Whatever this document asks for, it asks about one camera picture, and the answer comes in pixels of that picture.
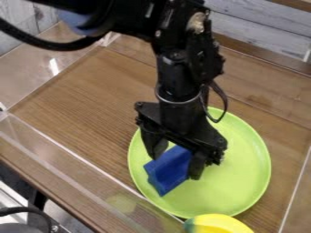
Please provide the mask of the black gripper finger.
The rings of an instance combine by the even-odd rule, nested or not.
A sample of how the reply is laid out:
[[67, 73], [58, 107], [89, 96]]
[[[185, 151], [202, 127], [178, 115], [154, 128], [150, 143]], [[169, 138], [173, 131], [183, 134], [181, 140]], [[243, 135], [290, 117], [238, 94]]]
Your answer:
[[201, 179], [206, 166], [206, 161], [207, 161], [206, 155], [201, 151], [195, 152], [189, 166], [189, 176], [191, 179], [194, 180]]
[[153, 160], [158, 160], [169, 148], [169, 140], [166, 138], [166, 129], [162, 127], [147, 128], [141, 127], [142, 141], [146, 147], [147, 154]]

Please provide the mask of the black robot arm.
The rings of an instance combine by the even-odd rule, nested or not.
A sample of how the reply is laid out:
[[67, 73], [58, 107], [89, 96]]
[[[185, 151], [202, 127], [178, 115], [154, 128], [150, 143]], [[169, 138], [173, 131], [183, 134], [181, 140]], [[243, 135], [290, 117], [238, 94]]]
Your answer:
[[153, 159], [173, 142], [193, 152], [186, 175], [198, 180], [205, 168], [221, 164], [227, 140], [213, 125], [210, 91], [226, 97], [215, 78], [225, 58], [213, 36], [205, 0], [28, 0], [55, 7], [62, 20], [86, 36], [109, 32], [150, 43], [157, 58], [158, 101], [135, 104], [142, 141]]

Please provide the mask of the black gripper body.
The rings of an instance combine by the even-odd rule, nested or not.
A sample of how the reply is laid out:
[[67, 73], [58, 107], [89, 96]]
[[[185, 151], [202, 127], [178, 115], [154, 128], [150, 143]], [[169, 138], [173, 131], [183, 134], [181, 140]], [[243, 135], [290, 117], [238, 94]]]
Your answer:
[[209, 121], [207, 106], [202, 100], [137, 102], [135, 110], [139, 127], [165, 128], [169, 142], [185, 147], [193, 154], [201, 151], [206, 155], [206, 166], [222, 163], [229, 143]]

